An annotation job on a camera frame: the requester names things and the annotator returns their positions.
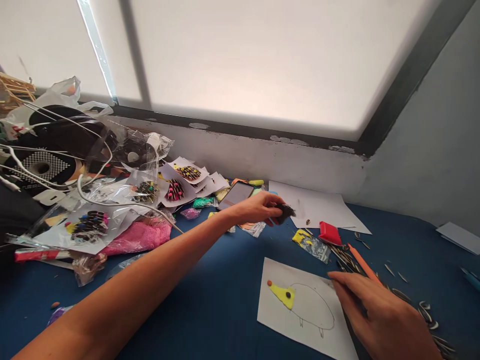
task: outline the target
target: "phone screen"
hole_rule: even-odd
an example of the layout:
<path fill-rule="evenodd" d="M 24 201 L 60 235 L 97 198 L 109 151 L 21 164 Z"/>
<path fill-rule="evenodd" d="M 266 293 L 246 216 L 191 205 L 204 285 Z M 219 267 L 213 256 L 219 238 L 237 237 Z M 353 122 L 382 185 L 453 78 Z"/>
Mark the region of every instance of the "phone screen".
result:
<path fill-rule="evenodd" d="M 254 187 L 247 185 L 243 182 L 236 182 L 230 191 L 225 195 L 220 204 L 218 204 L 219 210 L 225 210 L 239 202 L 248 199 L 254 191 Z"/>

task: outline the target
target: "window frame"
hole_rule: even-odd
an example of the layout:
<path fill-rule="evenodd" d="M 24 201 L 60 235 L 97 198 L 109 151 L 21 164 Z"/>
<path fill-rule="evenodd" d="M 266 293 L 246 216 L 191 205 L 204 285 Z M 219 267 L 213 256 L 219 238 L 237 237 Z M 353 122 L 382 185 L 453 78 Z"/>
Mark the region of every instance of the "window frame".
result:
<path fill-rule="evenodd" d="M 151 109 L 152 105 L 147 76 L 130 1 L 131 0 L 119 0 L 120 9 L 127 34 L 128 46 L 135 67 L 135 75 L 142 97 L 142 106 Z M 476 0 L 442 0 L 440 2 L 358 141 L 159 113 L 152 110 L 121 106 L 115 97 L 113 97 L 113 101 L 116 104 L 112 107 L 113 115 L 190 129 L 203 129 L 221 134 L 340 151 L 368 159 L 375 154 L 385 140 L 411 96 L 417 91 L 430 67 L 470 11 L 475 1 Z"/>

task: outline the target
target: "orange pencil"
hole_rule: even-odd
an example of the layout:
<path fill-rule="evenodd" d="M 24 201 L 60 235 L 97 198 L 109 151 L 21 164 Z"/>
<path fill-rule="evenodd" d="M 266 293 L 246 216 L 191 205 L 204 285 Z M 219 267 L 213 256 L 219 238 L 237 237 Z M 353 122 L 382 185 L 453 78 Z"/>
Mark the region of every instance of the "orange pencil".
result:
<path fill-rule="evenodd" d="M 355 258 L 356 261 L 360 264 L 361 268 L 365 272 L 365 274 L 374 282 L 376 282 L 378 285 L 383 287 L 383 284 L 380 282 L 379 278 L 373 270 L 370 268 L 370 266 L 367 265 L 367 262 L 364 260 L 364 258 L 359 254 L 359 252 L 350 244 L 348 244 L 348 247 L 350 248 L 351 253 L 353 254 L 353 257 Z"/>

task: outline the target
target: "hedgehog drawing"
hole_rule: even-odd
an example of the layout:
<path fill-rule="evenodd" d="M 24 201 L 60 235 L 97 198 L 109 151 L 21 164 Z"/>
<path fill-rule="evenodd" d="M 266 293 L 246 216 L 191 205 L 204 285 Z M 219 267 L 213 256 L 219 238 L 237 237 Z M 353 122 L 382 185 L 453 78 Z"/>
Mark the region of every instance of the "hedgehog drawing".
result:
<path fill-rule="evenodd" d="M 318 328 L 320 336 L 324 337 L 324 331 L 335 327 L 335 317 L 324 298 L 308 285 L 294 283 L 288 288 L 278 287 L 272 281 L 267 281 L 268 288 L 273 294 L 300 319 L 300 326 L 304 322 Z"/>

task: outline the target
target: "peeling paint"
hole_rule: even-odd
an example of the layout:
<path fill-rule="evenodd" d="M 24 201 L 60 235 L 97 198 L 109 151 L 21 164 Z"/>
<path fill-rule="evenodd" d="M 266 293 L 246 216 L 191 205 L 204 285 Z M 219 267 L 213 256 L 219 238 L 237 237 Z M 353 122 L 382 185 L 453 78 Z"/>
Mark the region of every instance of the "peeling paint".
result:
<path fill-rule="evenodd" d="M 208 129 L 210 127 L 206 124 L 202 124 L 202 123 L 199 123 L 199 122 L 191 122 L 191 123 L 188 124 L 188 126 L 191 127 L 191 128 L 194 128 L 194 129 L 202 129 L 202 130 Z"/>
<path fill-rule="evenodd" d="M 289 139 L 288 137 L 278 137 L 276 135 L 270 136 L 270 140 L 275 142 L 285 143 L 285 144 L 309 146 L 309 144 L 306 143 L 305 141 L 297 140 L 297 139 Z"/>
<path fill-rule="evenodd" d="M 339 151 L 341 153 L 355 154 L 355 150 L 346 146 L 329 146 L 328 150 Z"/>

